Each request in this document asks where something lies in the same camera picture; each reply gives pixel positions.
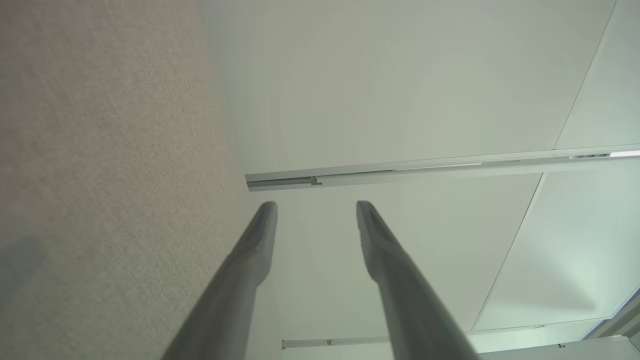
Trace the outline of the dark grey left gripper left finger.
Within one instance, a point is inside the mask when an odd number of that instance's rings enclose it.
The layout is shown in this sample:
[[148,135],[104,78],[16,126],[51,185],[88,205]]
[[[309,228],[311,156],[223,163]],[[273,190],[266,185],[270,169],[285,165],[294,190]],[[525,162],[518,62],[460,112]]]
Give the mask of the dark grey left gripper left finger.
[[164,360],[243,360],[256,292],[272,264],[278,207],[262,203],[217,269]]

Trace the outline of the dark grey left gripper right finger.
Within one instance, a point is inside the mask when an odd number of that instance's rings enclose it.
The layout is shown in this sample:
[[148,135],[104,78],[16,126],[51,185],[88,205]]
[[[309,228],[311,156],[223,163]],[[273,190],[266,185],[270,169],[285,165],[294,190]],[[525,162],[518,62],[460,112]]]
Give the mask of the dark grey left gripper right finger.
[[477,360],[478,355],[371,202],[356,216],[366,269],[382,300],[396,360]]

